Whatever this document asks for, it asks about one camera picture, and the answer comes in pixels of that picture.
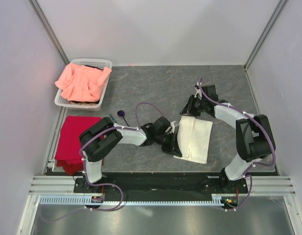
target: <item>white wall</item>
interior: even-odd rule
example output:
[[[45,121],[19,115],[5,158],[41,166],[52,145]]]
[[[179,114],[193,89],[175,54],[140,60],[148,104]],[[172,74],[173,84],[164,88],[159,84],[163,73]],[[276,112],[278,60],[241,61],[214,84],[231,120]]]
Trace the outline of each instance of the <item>white wall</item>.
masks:
[[[278,0],[38,0],[68,58],[242,65]]]
[[[270,119],[278,168],[291,176],[302,205],[302,0],[288,1],[249,72]]]
[[[41,174],[64,64],[26,0],[0,0],[0,235],[16,234]]]

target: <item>plastic basket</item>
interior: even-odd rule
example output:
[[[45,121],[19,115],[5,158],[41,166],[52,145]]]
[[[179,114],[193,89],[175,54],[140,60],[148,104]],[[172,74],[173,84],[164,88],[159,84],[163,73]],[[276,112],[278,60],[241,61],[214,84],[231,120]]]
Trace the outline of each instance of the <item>plastic basket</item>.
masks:
[[[109,60],[101,60],[101,59],[74,59],[71,63],[76,64],[76,65],[90,65],[94,67],[98,67],[99,69],[104,69],[104,67],[112,68],[112,62]],[[107,77],[105,86],[103,89],[103,92],[101,94],[101,98],[99,100],[99,103],[97,105],[76,105],[76,104],[69,104],[67,99],[64,99],[61,96],[61,93],[63,90],[58,89],[56,97],[55,97],[55,104],[58,106],[63,106],[68,109],[75,109],[75,110],[87,110],[87,111],[99,111],[102,106],[105,90],[107,87],[107,83],[109,80],[110,76]]]

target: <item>gray tabletop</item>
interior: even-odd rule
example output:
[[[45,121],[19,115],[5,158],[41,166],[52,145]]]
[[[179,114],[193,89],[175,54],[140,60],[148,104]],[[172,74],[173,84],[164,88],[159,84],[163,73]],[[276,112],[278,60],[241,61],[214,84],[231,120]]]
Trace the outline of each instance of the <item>gray tabletop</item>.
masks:
[[[202,77],[203,85],[214,84],[220,99],[228,100],[240,109],[256,114],[252,93],[242,66],[152,66],[113,67],[98,112],[68,110],[71,116],[107,117],[112,114],[119,124],[125,122],[117,116],[122,109],[130,126],[136,126],[135,106],[148,101],[160,107],[170,121],[179,122],[179,112],[186,105],[190,95],[195,93],[194,85]],[[160,117],[156,109],[148,105],[139,108],[141,123],[154,122]],[[129,144],[117,145],[104,159],[102,171],[220,171],[236,155],[235,130],[223,121],[202,113],[199,119],[213,122],[207,164],[175,159],[161,151],[158,144],[137,147]],[[264,162],[271,162],[271,157]],[[253,171],[274,171],[274,167],[257,166]]]

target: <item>red cloth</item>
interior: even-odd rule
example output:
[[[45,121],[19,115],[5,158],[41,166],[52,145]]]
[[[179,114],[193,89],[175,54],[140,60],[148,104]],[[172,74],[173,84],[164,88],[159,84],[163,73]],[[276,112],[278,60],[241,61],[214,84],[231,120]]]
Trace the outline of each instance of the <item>red cloth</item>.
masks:
[[[65,160],[57,160],[56,166],[61,166],[68,175],[83,170],[83,163],[69,165]]]
[[[100,120],[100,117],[68,116],[61,129],[55,159],[69,165],[81,164],[79,136]]]

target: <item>white cloth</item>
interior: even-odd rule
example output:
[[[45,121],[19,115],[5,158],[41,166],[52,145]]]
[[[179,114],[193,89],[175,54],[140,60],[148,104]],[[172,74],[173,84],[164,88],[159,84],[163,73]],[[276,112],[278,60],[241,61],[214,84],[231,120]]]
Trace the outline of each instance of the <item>white cloth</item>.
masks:
[[[199,120],[194,117],[182,116],[177,135],[182,157],[174,157],[206,164],[212,123],[211,121]]]

